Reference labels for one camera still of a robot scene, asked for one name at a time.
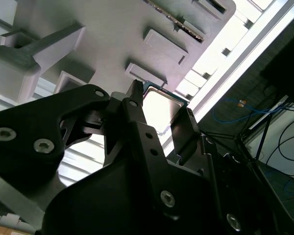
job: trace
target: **orange label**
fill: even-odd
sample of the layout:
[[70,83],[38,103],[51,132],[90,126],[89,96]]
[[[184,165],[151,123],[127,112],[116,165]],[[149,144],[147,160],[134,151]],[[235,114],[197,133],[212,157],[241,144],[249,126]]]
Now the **orange label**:
[[247,102],[246,100],[240,100],[237,106],[243,108],[246,105],[246,102]]

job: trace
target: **silver bolt head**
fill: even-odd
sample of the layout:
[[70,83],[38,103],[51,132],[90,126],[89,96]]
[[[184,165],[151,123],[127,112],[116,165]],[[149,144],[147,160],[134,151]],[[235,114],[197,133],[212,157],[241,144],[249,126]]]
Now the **silver bolt head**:
[[227,219],[227,222],[231,225],[231,227],[235,231],[237,231],[237,232],[241,231],[241,229],[242,229],[241,224],[239,223],[238,219],[234,215],[227,214],[226,219]]
[[54,149],[54,144],[48,139],[39,139],[34,142],[34,149],[37,153],[50,153]]
[[167,207],[174,207],[175,206],[175,198],[173,197],[172,193],[169,191],[163,190],[160,193],[160,198],[162,202],[167,206]]
[[0,141],[11,141],[15,139],[16,132],[8,127],[0,127]]

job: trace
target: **blue cable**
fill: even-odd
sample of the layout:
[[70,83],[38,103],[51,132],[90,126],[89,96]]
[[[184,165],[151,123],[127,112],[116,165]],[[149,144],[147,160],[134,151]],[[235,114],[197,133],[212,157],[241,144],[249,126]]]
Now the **blue cable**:
[[231,121],[223,121],[223,120],[219,120],[216,118],[216,115],[215,115],[215,109],[212,108],[212,116],[214,118],[215,121],[217,122],[221,122],[221,123],[234,123],[234,122],[237,122],[237,121],[241,121],[241,120],[244,120],[246,118],[249,118],[249,116],[254,116],[256,114],[270,114],[270,113],[275,113],[277,111],[279,111],[281,108],[277,108],[275,110],[272,110],[272,111],[269,111],[270,109],[267,109],[267,110],[263,110],[263,112],[256,112],[256,113],[253,113],[251,115],[248,115],[248,116],[245,116],[245,117],[241,117],[241,118],[238,118],[238,119],[235,119],[235,120],[231,120]]
[[[240,103],[240,101],[235,100],[235,99],[227,98],[226,100],[227,100],[227,101],[231,101],[231,102]],[[270,109],[257,110],[257,109],[254,109],[253,107],[251,107],[250,105],[247,105],[247,104],[244,104],[244,107],[245,107],[245,108],[248,108],[248,109],[250,109],[250,110],[252,110],[252,111],[254,111],[254,113],[251,114],[251,115],[247,115],[247,116],[245,116],[245,117],[241,117],[241,118],[235,119],[235,120],[223,121],[223,120],[219,120],[219,119],[216,118],[215,110],[214,110],[214,107],[213,107],[213,108],[212,108],[212,116],[213,116],[214,120],[217,121],[217,122],[221,122],[221,123],[235,123],[235,122],[237,122],[237,121],[244,120],[244,119],[246,119],[246,118],[249,118],[249,117],[254,116],[254,115],[257,115],[257,114],[270,114],[270,113],[275,113],[275,112],[281,110],[283,106],[278,106],[275,110],[272,110],[272,111],[270,111]]]
[[266,109],[266,110],[258,110],[258,109],[254,109],[254,108],[253,108],[252,106],[250,106],[249,104],[244,104],[244,103],[242,103],[241,101],[236,100],[236,99],[226,98],[225,100],[226,100],[226,101],[230,101],[230,102],[240,103],[240,104],[243,105],[244,108],[250,109],[250,110],[252,110],[252,111],[254,111],[254,112],[256,112],[256,113],[264,113],[264,114],[267,114],[267,113],[269,113],[268,111],[270,110],[270,109]]

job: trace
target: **screw hole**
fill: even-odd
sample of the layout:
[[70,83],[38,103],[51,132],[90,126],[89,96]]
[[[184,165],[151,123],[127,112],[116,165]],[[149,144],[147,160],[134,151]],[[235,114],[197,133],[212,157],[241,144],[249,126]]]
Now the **screw hole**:
[[47,143],[40,143],[38,146],[43,148],[43,149],[48,149],[49,148],[49,144],[47,144]]
[[95,91],[95,94],[100,97],[104,97],[104,93],[102,93],[101,91]]
[[150,152],[151,152],[152,155],[158,156],[158,152],[156,150],[151,149]]
[[2,137],[10,137],[11,133],[9,131],[0,131],[0,136],[2,136]]
[[147,138],[152,139],[152,135],[150,133],[146,133]]

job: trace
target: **black cable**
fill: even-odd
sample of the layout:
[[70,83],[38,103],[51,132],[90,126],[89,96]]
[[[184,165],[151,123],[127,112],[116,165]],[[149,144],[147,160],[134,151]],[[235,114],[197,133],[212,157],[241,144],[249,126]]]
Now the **black cable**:
[[267,159],[267,161],[266,161],[266,165],[268,165],[268,162],[269,162],[270,158],[273,156],[274,152],[279,148],[279,146],[281,146],[282,144],[284,144],[284,143],[287,142],[287,141],[290,141],[291,139],[294,139],[294,136],[293,136],[293,137],[290,137],[290,138],[288,138],[288,139],[286,139],[286,140],[284,140],[282,143],[280,143],[280,145],[278,145],[278,146],[273,150],[273,152],[270,154],[270,156],[268,157],[268,159]]
[[294,121],[292,121],[289,125],[287,125],[286,128],[284,128],[284,130],[282,131],[282,133],[281,133],[281,135],[280,135],[279,142],[278,142],[278,149],[279,149],[279,152],[280,152],[281,156],[282,156],[283,158],[289,160],[289,161],[292,161],[292,162],[294,162],[294,159],[291,159],[291,158],[286,157],[286,156],[283,155],[283,153],[281,152],[281,148],[280,148],[281,144],[280,144],[280,143],[281,143],[281,139],[282,139],[283,134],[285,133],[285,131],[286,131],[286,130],[287,130],[287,129],[288,129],[293,123],[294,123]]

